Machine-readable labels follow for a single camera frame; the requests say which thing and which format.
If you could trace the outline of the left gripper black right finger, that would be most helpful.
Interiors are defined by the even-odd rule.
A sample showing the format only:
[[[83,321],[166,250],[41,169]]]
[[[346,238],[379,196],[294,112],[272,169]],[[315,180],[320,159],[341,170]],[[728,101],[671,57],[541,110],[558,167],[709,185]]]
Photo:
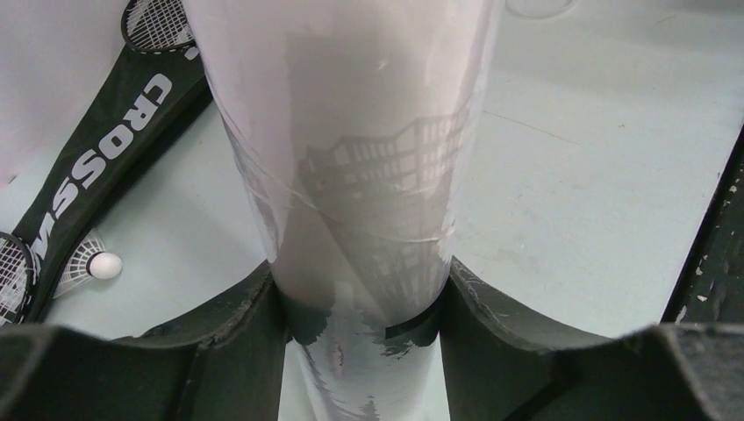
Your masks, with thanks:
[[[440,344],[453,420],[740,420],[743,328],[658,324],[616,339],[565,325],[459,260]]]

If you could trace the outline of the white shuttlecock tube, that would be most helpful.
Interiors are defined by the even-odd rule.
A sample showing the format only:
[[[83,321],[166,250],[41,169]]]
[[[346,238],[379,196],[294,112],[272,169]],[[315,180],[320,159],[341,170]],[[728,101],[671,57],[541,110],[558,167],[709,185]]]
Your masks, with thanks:
[[[500,1],[188,1],[317,420],[420,420]]]

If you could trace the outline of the left badminton racket black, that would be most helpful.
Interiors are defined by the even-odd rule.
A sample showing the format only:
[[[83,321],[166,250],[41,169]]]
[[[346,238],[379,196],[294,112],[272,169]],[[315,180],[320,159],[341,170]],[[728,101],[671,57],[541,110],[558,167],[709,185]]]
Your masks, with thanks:
[[[20,324],[37,281],[36,256],[17,237],[1,232],[1,325]]]

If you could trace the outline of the shuttlecock near bag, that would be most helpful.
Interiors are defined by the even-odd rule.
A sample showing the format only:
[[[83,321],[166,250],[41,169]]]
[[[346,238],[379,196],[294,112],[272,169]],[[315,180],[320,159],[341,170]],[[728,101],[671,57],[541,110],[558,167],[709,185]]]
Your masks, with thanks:
[[[90,281],[112,280],[121,274],[123,266],[122,259],[106,249],[98,230],[91,229],[63,267],[53,298],[59,298]]]

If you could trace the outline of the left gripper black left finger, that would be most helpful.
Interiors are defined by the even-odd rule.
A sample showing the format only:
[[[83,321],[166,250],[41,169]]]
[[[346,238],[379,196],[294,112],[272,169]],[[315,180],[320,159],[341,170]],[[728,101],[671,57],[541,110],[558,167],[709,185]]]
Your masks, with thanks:
[[[288,331],[268,263],[138,337],[1,330],[4,420],[275,420]]]

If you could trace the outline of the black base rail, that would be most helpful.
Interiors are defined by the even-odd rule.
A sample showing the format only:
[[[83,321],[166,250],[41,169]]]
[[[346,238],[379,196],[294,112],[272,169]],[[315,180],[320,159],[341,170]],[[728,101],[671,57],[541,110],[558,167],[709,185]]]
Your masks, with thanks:
[[[743,323],[743,135],[734,143],[662,321]]]

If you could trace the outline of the badminton racket black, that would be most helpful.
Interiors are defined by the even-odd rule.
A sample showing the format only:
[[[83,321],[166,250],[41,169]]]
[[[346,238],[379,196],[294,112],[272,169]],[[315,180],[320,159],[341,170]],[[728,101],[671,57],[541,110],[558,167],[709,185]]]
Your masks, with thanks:
[[[1,232],[1,325],[20,324],[37,281],[36,256],[17,237]]]
[[[125,44],[138,53],[172,52],[195,44],[180,0],[131,0],[120,28]]]

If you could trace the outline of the right badminton racket black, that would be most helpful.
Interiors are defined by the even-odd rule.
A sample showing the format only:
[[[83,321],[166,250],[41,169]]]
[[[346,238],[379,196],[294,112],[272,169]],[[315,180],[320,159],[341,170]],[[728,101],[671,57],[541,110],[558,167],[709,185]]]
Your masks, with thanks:
[[[120,28],[125,44],[138,53],[172,52],[195,44],[180,0],[131,0]]]

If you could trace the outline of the black racket bag crossway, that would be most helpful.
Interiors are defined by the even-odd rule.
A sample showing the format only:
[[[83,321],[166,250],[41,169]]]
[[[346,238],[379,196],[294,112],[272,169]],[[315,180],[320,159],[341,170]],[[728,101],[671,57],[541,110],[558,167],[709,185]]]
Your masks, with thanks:
[[[143,54],[125,47],[11,235],[36,256],[24,322],[47,313],[63,267],[106,201],[147,167],[210,101],[196,46]]]

